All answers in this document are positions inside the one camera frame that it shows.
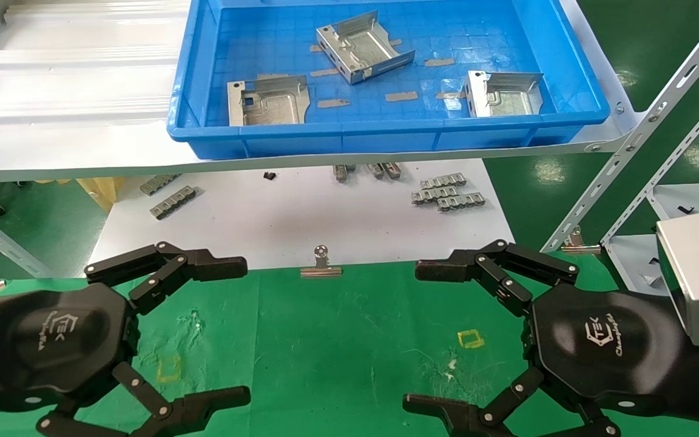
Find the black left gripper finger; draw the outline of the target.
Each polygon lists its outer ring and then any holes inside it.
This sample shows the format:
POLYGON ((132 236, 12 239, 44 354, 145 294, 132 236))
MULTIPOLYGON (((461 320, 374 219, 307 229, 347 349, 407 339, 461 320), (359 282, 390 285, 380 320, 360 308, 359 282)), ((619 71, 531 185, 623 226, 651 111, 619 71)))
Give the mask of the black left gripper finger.
POLYGON ((131 307, 147 315, 190 280, 227 280, 249 272, 244 257, 216 258, 208 249, 180 249, 158 242, 86 266, 90 284, 108 287, 143 279, 129 293, 131 307))

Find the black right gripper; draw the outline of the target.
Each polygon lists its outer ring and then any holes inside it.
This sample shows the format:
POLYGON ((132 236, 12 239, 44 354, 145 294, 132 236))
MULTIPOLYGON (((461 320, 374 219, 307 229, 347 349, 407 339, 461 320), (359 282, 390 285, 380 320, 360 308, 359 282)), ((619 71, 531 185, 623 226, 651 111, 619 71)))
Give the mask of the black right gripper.
POLYGON ((632 291, 550 290, 530 305, 532 362, 488 406, 404 396, 411 414, 439 418, 450 436, 513 436, 505 421, 540 388, 583 424, 548 436, 621 436, 599 407, 661 416, 683 329, 669 298, 632 291))

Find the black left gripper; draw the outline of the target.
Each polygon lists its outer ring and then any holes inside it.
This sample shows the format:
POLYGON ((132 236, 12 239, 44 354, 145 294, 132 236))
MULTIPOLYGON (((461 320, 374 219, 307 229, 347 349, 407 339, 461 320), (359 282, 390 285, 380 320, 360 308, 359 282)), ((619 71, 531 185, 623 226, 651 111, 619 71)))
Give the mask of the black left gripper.
POLYGON ((178 436, 205 430, 214 412, 250 403, 246 385, 167 401, 129 364, 139 337, 128 300, 103 284, 0 296, 0 412, 58 404, 38 421, 39 434, 126 436, 74 418, 119 383, 150 413, 130 436, 178 436))

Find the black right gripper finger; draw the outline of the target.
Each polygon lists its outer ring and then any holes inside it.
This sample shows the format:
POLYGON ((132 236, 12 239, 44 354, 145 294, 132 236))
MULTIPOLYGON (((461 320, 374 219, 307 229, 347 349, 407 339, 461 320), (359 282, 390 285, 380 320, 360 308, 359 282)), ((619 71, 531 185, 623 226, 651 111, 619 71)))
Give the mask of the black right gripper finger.
POLYGON ((533 295, 512 278, 513 273, 549 286, 574 285, 579 268, 505 240, 496 240, 482 249, 455 249, 447 259, 418 260, 415 264, 418 280, 452 283, 474 280, 514 316, 526 316, 533 295))

